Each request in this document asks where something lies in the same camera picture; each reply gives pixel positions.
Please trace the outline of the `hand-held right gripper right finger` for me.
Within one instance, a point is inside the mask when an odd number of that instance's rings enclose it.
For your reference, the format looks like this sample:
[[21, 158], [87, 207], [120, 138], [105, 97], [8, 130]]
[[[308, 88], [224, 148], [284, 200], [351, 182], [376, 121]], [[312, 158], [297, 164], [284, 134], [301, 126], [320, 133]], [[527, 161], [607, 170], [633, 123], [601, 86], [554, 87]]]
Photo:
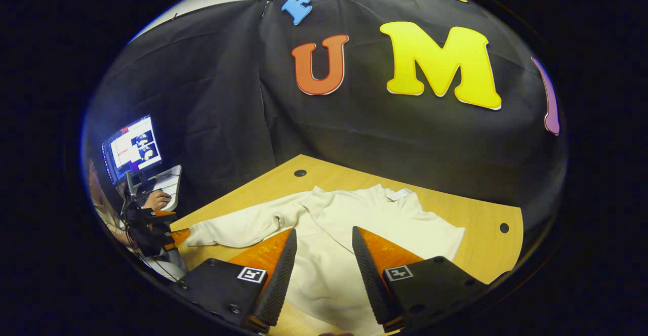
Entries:
[[444, 256], [423, 259], [359, 226], [352, 247], [376, 322], [387, 333], [422, 329], [488, 289]]

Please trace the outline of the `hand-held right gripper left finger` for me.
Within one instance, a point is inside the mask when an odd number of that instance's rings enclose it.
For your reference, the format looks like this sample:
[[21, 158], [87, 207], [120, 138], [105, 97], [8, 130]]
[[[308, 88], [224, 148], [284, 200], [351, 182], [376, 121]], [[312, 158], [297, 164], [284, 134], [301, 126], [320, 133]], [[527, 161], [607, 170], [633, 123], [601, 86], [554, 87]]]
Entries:
[[174, 283], [174, 292], [228, 324], [268, 333], [282, 311], [297, 250], [296, 230], [282, 231], [229, 261], [205, 260]]

